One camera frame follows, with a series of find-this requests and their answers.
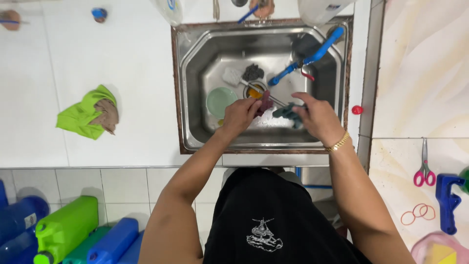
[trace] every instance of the sink basin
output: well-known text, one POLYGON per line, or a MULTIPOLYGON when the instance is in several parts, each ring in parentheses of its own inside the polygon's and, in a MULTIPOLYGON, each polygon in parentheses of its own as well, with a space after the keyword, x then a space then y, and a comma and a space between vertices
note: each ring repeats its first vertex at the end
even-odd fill
MULTIPOLYGON (((346 57, 348 49, 348 22, 335 20, 321 29, 311 28, 298 21, 263 24, 209 24, 183 26, 173 32, 173 45, 177 62, 176 93, 182 152, 195 151, 220 127, 219 119, 212 116, 205 105, 207 94, 217 87, 232 89, 238 98, 246 98, 247 87, 233 87, 222 80, 226 67, 244 71, 258 64, 265 72, 255 82, 285 104, 303 104, 291 97, 294 92, 307 92, 319 100, 328 101, 340 120, 343 120, 345 102, 346 57), (328 31, 335 26, 346 28, 344 38, 329 48, 326 55, 303 71, 312 75, 312 82, 299 70, 288 74, 276 86, 269 87, 270 78, 293 62, 313 55, 325 41, 328 31)), ((235 153, 265 153, 275 150, 321 150, 322 144, 304 128, 293 129, 293 122, 273 118, 272 112, 280 106, 254 119, 249 128, 229 147, 235 153)))

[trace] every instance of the pink scissors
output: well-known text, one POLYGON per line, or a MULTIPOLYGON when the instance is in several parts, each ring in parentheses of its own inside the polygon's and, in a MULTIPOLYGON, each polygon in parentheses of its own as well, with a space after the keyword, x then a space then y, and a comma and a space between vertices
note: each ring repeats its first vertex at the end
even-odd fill
POLYGON ((417 187, 422 187, 424 183, 428 186, 435 185, 437 177, 430 168, 428 168, 428 150, 427 150, 427 139, 424 138, 424 146, 422 148, 422 167, 414 176, 414 184, 417 187))

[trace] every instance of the mint green bowl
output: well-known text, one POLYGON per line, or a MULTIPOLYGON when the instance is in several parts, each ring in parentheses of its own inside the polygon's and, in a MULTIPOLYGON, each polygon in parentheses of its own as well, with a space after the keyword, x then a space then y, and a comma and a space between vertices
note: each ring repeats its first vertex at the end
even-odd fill
POLYGON ((211 90, 207 95, 205 104, 208 111, 216 118, 225 118, 225 108, 238 100, 233 90, 226 87, 218 87, 211 90))

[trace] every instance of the hand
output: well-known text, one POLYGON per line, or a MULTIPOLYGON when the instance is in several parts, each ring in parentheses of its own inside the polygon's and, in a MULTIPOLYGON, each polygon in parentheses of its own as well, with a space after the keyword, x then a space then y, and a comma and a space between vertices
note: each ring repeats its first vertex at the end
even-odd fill
POLYGON ((293 107, 303 120, 308 132, 319 139, 325 147, 331 147, 339 142, 345 134, 339 118, 328 101, 316 100, 308 93, 293 93, 292 97, 303 100, 308 109, 293 107))
POLYGON ((256 101, 255 98, 240 99, 232 103, 225 109, 225 119, 223 130, 225 136, 231 140, 245 131, 254 119, 254 114, 262 105, 262 101, 256 101))
MULTIPOLYGON (((275 10, 275 5, 273 3, 273 0, 266 0, 267 1, 267 6, 265 7, 259 7, 258 10, 254 12, 254 15, 259 17, 259 18, 267 18, 268 16, 272 15, 274 10, 275 10)), ((251 3, 249 4, 249 9, 253 9, 259 0, 251 0, 251 3)))

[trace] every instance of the white scrub brush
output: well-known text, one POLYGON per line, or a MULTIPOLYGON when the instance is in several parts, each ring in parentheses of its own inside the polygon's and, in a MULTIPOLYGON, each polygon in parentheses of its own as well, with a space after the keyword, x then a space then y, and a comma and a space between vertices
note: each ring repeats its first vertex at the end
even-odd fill
MULTIPOLYGON (((243 80, 242 74, 243 74, 243 72, 240 71, 240 70, 227 67, 227 68, 225 69, 225 73, 223 73, 223 75, 222 75, 221 78, 222 78, 225 82, 231 84, 231 85, 234 86, 234 87, 237 87, 237 86, 241 83, 241 84, 244 84, 244 85, 247 85, 247 86, 251 87, 252 89, 254 89, 256 92, 258 92, 258 93, 260 93, 260 94, 263 94, 263 93, 264 93, 264 91, 262 91, 261 89, 255 87, 254 85, 250 84, 249 82, 243 80)), ((274 101, 275 103, 277 103, 278 105, 280 105, 281 107, 286 106, 286 104, 284 104, 283 102, 281 102, 280 100, 278 100, 278 99, 275 98, 275 97, 269 96, 269 98, 270 98, 272 101, 274 101)))

